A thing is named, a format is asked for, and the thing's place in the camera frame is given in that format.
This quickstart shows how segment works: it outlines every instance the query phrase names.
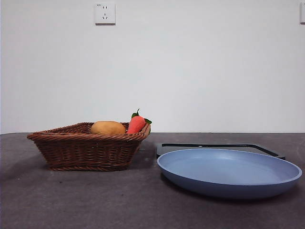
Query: carrot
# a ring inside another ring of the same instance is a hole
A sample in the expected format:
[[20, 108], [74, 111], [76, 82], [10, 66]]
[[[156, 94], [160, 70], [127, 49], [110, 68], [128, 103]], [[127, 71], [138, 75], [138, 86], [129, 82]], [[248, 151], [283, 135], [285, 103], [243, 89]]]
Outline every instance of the carrot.
[[143, 118], [139, 115], [139, 109], [137, 110], [137, 113], [132, 114], [132, 118], [129, 122], [129, 127], [127, 130], [127, 134], [135, 134], [137, 132], [140, 132], [146, 123], [151, 124], [152, 122], [146, 118]]

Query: black tray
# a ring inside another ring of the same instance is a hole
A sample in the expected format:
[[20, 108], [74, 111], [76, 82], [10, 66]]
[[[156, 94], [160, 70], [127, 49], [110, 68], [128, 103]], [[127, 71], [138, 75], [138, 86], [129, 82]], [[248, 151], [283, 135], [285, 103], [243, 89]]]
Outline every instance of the black tray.
[[172, 152], [181, 149], [202, 149], [202, 148], [213, 148], [213, 149], [232, 149], [241, 150], [252, 153], [267, 154], [280, 159], [285, 160], [285, 156], [281, 156], [278, 153], [266, 149], [262, 146], [254, 144], [182, 144], [182, 143], [160, 143], [157, 144], [157, 158], [165, 153]]

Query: table surface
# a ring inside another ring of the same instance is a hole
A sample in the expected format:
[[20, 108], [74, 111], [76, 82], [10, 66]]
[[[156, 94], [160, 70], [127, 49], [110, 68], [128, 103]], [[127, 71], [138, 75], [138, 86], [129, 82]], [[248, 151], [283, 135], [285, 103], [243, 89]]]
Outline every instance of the table surface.
[[277, 197], [237, 201], [177, 187], [156, 143], [265, 146], [305, 171], [305, 134], [151, 133], [125, 171], [50, 171], [27, 133], [1, 135], [3, 229], [303, 229], [305, 176]]

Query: plate rim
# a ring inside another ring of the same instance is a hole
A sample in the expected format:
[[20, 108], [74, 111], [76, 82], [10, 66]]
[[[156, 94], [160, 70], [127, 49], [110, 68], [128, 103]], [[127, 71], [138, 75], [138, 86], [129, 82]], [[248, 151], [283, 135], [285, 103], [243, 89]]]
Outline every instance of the plate rim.
[[285, 163], [289, 163], [291, 164], [292, 166], [294, 166], [297, 170], [298, 170], [298, 174], [291, 178], [291, 179], [287, 179], [287, 180], [283, 180], [283, 181], [280, 181], [280, 182], [274, 182], [274, 183], [260, 183], [260, 184], [233, 184], [233, 183], [218, 183], [218, 182], [211, 182], [211, 181], [205, 181], [205, 180], [198, 180], [198, 179], [194, 179], [194, 178], [190, 178], [190, 177], [186, 177], [186, 176], [182, 176], [182, 175], [179, 175], [179, 174], [176, 174], [168, 169], [166, 169], [164, 166], [161, 165], [160, 163], [160, 160], [162, 159], [163, 156], [167, 155], [167, 154], [171, 154], [171, 153], [176, 153], [176, 152], [179, 152], [179, 151], [187, 151], [187, 150], [201, 150], [201, 151], [215, 151], [215, 150], [224, 150], [224, 151], [237, 151], [237, 152], [244, 152], [244, 153], [249, 153], [249, 154], [255, 154], [255, 155], [258, 155], [258, 156], [267, 156], [267, 157], [271, 157], [273, 159], [276, 159], [276, 160], [282, 160], [280, 158], [277, 158], [277, 157], [274, 157], [274, 156], [269, 156], [269, 155], [264, 155], [264, 154], [259, 154], [259, 153], [253, 153], [253, 152], [248, 152], [248, 151], [243, 151], [243, 150], [233, 150], [233, 149], [213, 149], [213, 148], [204, 148], [204, 149], [180, 149], [180, 150], [174, 150], [174, 151], [171, 151], [171, 152], [167, 152], [161, 156], [158, 157], [157, 159], [157, 164], [158, 166], [173, 174], [173, 175], [176, 175], [176, 176], [179, 176], [179, 177], [183, 177], [183, 178], [186, 178], [186, 179], [190, 179], [190, 180], [194, 180], [194, 181], [199, 181], [199, 182], [205, 182], [205, 183], [210, 183], [210, 184], [216, 184], [216, 185], [230, 185], [230, 186], [270, 186], [270, 185], [279, 185], [279, 184], [284, 184], [284, 183], [288, 183], [288, 182], [292, 182], [292, 181], [295, 181], [295, 180], [298, 180], [301, 175], [302, 175], [302, 170], [299, 166], [289, 162], [289, 161], [286, 161], [286, 160], [282, 160], [284, 161]]

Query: wicker basket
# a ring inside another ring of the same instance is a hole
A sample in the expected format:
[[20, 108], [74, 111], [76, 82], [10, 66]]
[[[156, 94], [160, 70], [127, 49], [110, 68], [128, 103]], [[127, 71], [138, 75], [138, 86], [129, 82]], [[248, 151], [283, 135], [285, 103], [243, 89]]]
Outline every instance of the wicker basket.
[[[129, 123], [122, 123], [126, 129]], [[93, 123], [78, 123], [27, 136], [52, 170], [119, 171], [127, 169], [150, 124], [136, 134], [90, 134]]]

